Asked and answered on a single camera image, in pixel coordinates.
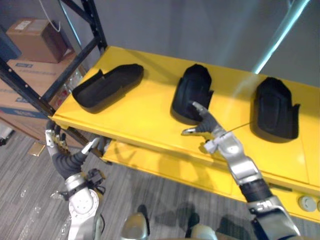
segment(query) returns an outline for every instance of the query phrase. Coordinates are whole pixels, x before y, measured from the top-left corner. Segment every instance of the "black foam insert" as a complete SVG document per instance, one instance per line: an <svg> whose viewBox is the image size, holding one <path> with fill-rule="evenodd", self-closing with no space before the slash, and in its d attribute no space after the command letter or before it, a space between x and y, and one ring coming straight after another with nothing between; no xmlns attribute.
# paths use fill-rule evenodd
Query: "black foam insert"
<svg viewBox="0 0 320 240"><path fill-rule="evenodd" d="M98 113L138 85L143 74L144 68L138 64L120 65L106 74L99 70L77 86L72 95L83 109L90 113Z"/></svg>
<svg viewBox="0 0 320 240"><path fill-rule="evenodd" d="M251 130L270 142L283 143L299 135L299 104L292 106L290 90L282 81L267 77L256 89Z"/></svg>
<svg viewBox="0 0 320 240"><path fill-rule="evenodd" d="M184 124L196 125L202 121L192 102L209 107L213 91L208 70L199 64L188 67L180 79L171 105L171 115Z"/></svg>

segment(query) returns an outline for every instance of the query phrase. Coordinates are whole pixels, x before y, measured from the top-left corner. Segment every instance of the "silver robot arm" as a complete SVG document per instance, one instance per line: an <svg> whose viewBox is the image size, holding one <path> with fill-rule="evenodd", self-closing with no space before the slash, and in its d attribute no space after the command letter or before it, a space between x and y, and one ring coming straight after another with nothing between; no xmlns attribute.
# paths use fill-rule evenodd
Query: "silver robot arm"
<svg viewBox="0 0 320 240"><path fill-rule="evenodd" d="M203 121L197 127L184 130L182 134L209 132L213 135L214 139L207 141L204 147L211 154L218 150L226 159L229 171L240 187L250 213L255 215L252 225L258 238L300 239L298 228L278 197L271 193L254 161L245 155L241 142L232 132L224 130L205 107L197 102L192 105Z"/></svg>
<svg viewBox="0 0 320 240"><path fill-rule="evenodd" d="M97 169L87 175L81 166L89 152L94 149L99 138L95 138L76 154L70 155L66 135L60 136L60 127L49 121L45 130L46 145L58 173L65 179L66 192L60 194L69 201L71 226L68 240L100 240L104 221L99 213L99 202L103 192L98 185L105 178Z"/></svg>

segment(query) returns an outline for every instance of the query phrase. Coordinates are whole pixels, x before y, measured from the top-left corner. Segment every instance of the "gray carpet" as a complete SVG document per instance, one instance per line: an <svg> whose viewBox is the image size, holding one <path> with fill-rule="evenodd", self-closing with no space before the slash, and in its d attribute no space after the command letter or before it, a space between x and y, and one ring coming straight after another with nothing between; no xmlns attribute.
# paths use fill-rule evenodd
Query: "gray carpet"
<svg viewBox="0 0 320 240"><path fill-rule="evenodd" d="M40 157L27 151L34 140L15 133L0 147L0 239L65 240L68 235L68 203L54 199L64 189L47 150ZM103 240L119 239L125 218L145 204L150 219L150 239L183 237L190 212L218 232L243 240L255 240L251 216L244 203L161 177L113 164L89 155L84 171L98 168L107 176L102 203ZM320 225L293 218L301 233L317 239Z"/></svg>

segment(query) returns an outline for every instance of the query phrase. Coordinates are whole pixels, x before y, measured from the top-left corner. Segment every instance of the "white sticker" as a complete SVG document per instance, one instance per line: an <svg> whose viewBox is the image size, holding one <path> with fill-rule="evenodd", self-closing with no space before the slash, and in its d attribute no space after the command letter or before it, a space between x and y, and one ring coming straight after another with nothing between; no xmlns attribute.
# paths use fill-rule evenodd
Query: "white sticker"
<svg viewBox="0 0 320 240"><path fill-rule="evenodd" d="M28 26L31 23L31 21L22 21L18 24L18 26L15 27L15 30L23 30L26 26Z"/></svg>

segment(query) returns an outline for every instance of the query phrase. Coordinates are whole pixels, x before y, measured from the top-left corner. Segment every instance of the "wire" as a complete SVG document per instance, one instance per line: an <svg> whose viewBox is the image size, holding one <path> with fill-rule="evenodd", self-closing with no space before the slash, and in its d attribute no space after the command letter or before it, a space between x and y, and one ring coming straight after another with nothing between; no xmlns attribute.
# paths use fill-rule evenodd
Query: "wire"
<svg viewBox="0 0 320 240"><path fill-rule="evenodd" d="M106 222L105 222L105 219L104 219L104 217L102 216L102 214L100 214L100 217L101 217L101 219L102 219L102 221L103 221L103 228L102 228L102 231L101 231L101 233L103 233L104 230L105 230Z"/></svg>
<svg viewBox="0 0 320 240"><path fill-rule="evenodd" d="M42 4L42 1L41 1L41 0L39 0L39 3L40 3L40 5L41 5L41 7L42 7L42 10L43 10L46 18L47 18L48 21L50 22L51 26L54 28L54 30L56 30L56 31L59 33L59 32L60 32L60 29L61 29L61 23L60 23L60 21L59 21L59 28L57 29L57 28L54 26L54 24L51 22L48 14L47 14L47 11L45 10L45 7L44 7L44 5Z"/></svg>
<svg viewBox="0 0 320 240"><path fill-rule="evenodd" d="M231 130L229 130L229 131L226 131L226 133L224 133L223 135L226 135L227 133L233 132L233 131L236 130L236 129L239 129L239 128L242 128L242 127L244 127L244 126L247 126L247 125L249 125L249 124L251 124L251 123L252 123L252 121L247 122L247 123L245 123L245 124L242 124L242 125L240 125L240 126L237 126L237 127L233 128L233 129L231 129Z"/></svg>

